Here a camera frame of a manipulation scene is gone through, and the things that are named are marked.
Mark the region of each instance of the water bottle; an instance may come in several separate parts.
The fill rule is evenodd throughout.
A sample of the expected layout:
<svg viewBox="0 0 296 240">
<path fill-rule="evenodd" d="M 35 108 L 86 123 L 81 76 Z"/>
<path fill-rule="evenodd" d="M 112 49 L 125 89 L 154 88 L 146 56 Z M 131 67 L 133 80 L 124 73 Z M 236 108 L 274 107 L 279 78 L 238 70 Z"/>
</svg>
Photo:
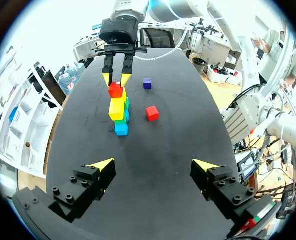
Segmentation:
<svg viewBox="0 0 296 240">
<path fill-rule="evenodd" d="M 61 89 L 64 91 L 65 94 L 70 94 L 72 90 L 74 89 L 74 81 L 73 79 L 69 76 L 68 73 L 62 73 L 60 72 L 60 77 L 59 77 L 59 85 Z"/>
<path fill-rule="evenodd" d="M 64 71 L 65 74 L 69 74 L 74 84 L 78 83 L 78 72 L 74 66 L 69 66 L 67 64 L 66 70 Z"/>
<path fill-rule="evenodd" d="M 78 76 L 79 76 L 79 79 L 80 79 L 81 75 L 86 70 L 85 64 L 83 64 L 82 62 L 75 62 L 74 64 L 76 65 L 76 70 L 78 72 Z"/>
</svg>

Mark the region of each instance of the red cube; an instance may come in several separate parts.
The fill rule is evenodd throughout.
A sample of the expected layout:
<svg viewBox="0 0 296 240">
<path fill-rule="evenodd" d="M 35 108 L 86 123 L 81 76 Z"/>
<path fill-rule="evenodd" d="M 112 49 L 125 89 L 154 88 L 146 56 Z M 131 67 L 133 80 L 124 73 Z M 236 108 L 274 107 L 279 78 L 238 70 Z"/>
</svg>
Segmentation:
<svg viewBox="0 0 296 240">
<path fill-rule="evenodd" d="M 159 112 L 156 106 L 146 108 L 146 116 L 149 122 L 159 119 Z"/>
<path fill-rule="evenodd" d="M 123 96 L 124 88 L 117 84 L 116 82 L 112 82 L 109 86 L 108 92 L 112 99 L 119 99 Z"/>
</svg>

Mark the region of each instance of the green cube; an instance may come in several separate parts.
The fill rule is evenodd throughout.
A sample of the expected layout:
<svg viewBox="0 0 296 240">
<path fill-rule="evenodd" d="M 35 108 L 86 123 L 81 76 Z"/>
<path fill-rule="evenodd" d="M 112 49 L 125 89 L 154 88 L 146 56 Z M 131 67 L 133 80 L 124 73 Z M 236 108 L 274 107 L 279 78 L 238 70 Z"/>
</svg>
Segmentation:
<svg viewBox="0 0 296 240">
<path fill-rule="evenodd" d="M 129 98 L 126 98 L 126 101 L 124 102 L 124 109 L 130 109 L 130 102 L 129 102 Z"/>
<path fill-rule="evenodd" d="M 127 122 L 126 122 L 126 111 L 123 113 L 123 119 L 122 120 L 119 120 L 119 121 L 114 121 L 114 123 L 116 124 L 116 125 L 120 125 L 120 124 L 126 124 Z"/>
</svg>

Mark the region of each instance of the black table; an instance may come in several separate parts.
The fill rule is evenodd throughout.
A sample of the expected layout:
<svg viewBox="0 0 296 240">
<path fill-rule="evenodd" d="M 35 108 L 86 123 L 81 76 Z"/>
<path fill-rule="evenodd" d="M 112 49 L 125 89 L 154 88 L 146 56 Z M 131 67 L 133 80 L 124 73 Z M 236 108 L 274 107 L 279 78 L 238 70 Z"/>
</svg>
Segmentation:
<svg viewBox="0 0 296 240">
<path fill-rule="evenodd" d="M 149 49 L 152 58 L 169 49 Z M 120 79 L 123 55 L 114 61 Z M 133 62 L 126 85 L 128 136 L 118 137 L 108 112 L 104 57 L 85 71 L 58 123 L 51 147 L 47 192 L 60 187 L 80 164 L 114 158 L 116 177 L 101 201 L 73 224 L 108 240 L 225 239 L 233 226 L 206 202 L 190 177 L 192 159 L 226 164 L 237 173 L 232 143 L 213 97 L 186 56 L 177 50 L 156 61 Z M 152 79 L 152 89 L 143 79 Z M 159 120 L 148 122 L 156 106 Z"/>
</svg>

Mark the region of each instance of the yellow cube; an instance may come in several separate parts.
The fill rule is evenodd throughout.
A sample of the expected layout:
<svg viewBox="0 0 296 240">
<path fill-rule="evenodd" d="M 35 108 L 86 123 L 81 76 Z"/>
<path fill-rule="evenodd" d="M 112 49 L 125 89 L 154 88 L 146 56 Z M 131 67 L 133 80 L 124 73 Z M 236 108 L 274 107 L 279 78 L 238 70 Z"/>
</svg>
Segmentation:
<svg viewBox="0 0 296 240">
<path fill-rule="evenodd" d="M 127 100 L 126 88 L 123 88 L 123 92 L 122 92 L 121 98 L 123 99 L 123 102 L 125 103 L 126 100 Z"/>
<path fill-rule="evenodd" d="M 120 121 L 124 119 L 125 101 L 123 97 L 112 98 L 109 107 L 109 117 L 113 121 Z"/>
</svg>

